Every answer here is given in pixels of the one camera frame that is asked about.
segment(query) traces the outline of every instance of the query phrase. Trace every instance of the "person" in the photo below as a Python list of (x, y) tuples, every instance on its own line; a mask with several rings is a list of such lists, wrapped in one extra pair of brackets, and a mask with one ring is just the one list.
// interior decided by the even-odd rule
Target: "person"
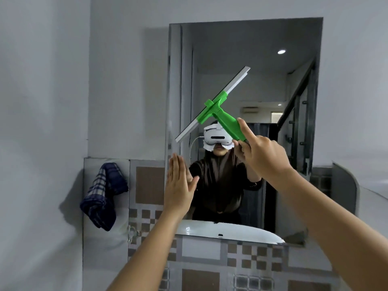
[[(238, 121), (249, 145), (235, 142), (235, 148), (294, 209), (348, 286), (353, 291), (386, 290), (388, 240), (300, 176), (278, 143), (255, 136), (245, 121)], [(178, 224), (189, 210), (198, 180), (195, 176), (187, 181), (182, 157), (170, 159), (163, 213), (108, 291), (158, 290)]]
[(203, 146), (205, 157), (189, 168), (188, 178), (199, 176), (199, 181), (187, 219), (241, 224), (244, 190), (259, 190), (261, 177), (217, 121), (205, 127)]

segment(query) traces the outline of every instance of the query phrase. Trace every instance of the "vr headset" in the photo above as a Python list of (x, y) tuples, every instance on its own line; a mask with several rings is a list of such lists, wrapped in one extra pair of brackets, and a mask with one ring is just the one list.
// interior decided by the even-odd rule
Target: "vr headset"
[(220, 143), (225, 149), (232, 149), (234, 144), (232, 137), (224, 130), (218, 122), (204, 128), (203, 148), (213, 151), (216, 143)]

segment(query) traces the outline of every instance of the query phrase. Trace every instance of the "blue checkered towel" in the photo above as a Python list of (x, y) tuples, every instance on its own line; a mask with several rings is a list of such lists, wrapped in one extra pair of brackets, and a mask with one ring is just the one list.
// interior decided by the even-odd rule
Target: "blue checkered towel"
[(128, 184), (116, 163), (104, 163), (80, 204), (97, 228), (109, 231), (116, 221), (113, 196), (128, 192)]

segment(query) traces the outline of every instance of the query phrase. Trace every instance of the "mirror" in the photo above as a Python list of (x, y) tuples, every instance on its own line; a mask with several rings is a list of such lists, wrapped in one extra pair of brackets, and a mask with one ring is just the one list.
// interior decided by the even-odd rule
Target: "mirror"
[(170, 24), (165, 164), (175, 152), (201, 177), (179, 234), (303, 245), (305, 227), (240, 163), (213, 117), (175, 138), (248, 66), (222, 109), (278, 141), (309, 179), (322, 25), (322, 18)]

